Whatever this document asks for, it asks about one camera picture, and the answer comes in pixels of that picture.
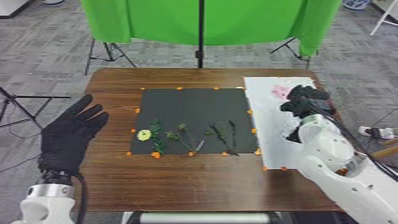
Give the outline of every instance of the flower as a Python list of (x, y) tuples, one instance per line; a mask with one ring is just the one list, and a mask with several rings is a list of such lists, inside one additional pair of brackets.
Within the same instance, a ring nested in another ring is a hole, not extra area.
[(177, 130), (179, 130), (179, 131), (186, 131), (186, 124), (184, 124), (184, 123), (181, 123), (181, 124), (177, 125)]
[(149, 140), (150, 138), (150, 131), (149, 130), (140, 130), (138, 134), (136, 134), (136, 138), (138, 140), (143, 142), (145, 140)]

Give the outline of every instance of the green stem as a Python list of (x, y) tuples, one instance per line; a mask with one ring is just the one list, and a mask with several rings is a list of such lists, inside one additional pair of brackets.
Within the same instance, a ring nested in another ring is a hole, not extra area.
[(181, 144), (182, 144), (184, 148), (186, 148), (190, 151), (193, 151), (193, 150), (190, 149), (188, 144), (182, 142), (182, 140), (179, 140), (179, 142), (181, 142)]
[(186, 128), (186, 135), (188, 135), (188, 139), (190, 139), (190, 145), (191, 145), (191, 148), (195, 148), (195, 139), (191, 137), (191, 133), (190, 133), (190, 130)]

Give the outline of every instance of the yellow flower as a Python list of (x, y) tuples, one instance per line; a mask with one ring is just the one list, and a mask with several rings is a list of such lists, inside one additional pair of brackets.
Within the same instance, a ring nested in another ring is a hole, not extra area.
[(136, 138), (138, 138), (138, 140), (143, 142), (145, 140), (149, 140), (149, 138), (150, 138), (150, 131), (149, 130), (140, 130), (140, 132), (138, 132), (138, 135), (136, 135)]

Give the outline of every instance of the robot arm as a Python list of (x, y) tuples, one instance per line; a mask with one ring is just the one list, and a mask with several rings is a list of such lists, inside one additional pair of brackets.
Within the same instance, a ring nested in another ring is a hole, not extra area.
[[(39, 158), (42, 176), (39, 183), (28, 189), (28, 196), (19, 204), (23, 220), (12, 224), (72, 224), (69, 216), (74, 206), (71, 177), (78, 177), (81, 186), (85, 186), (78, 173), (79, 164), (88, 142), (108, 121), (101, 105), (85, 110), (90, 103), (92, 96), (85, 95), (42, 130)], [(79, 206), (85, 209), (85, 200), (81, 200)], [(83, 222), (81, 213), (76, 224)]]
[(314, 104), (330, 114), (333, 112), (328, 97), (317, 97), (316, 91), (298, 86), (287, 96), (289, 102), (280, 107), (282, 111), (293, 112), (301, 118), (291, 134), (294, 137), (289, 138), (303, 145), (296, 155), (298, 172), (360, 224), (394, 224), (398, 183), (374, 166), (367, 155), (355, 152), (339, 128), (312, 110)]
[(47, 171), (37, 185), (28, 188), (28, 196), (19, 204), (23, 220), (12, 224), (72, 224), (72, 193), (71, 175), (63, 171)]

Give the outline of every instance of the wooden table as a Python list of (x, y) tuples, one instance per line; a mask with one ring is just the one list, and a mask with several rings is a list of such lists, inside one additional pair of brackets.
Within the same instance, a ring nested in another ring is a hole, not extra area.
[(83, 163), (88, 211), (335, 211), (294, 170), (262, 172), (261, 157), (241, 155), (126, 156), (142, 90), (243, 86), (246, 77), (310, 77), (307, 70), (101, 69), (86, 93), (110, 113)]

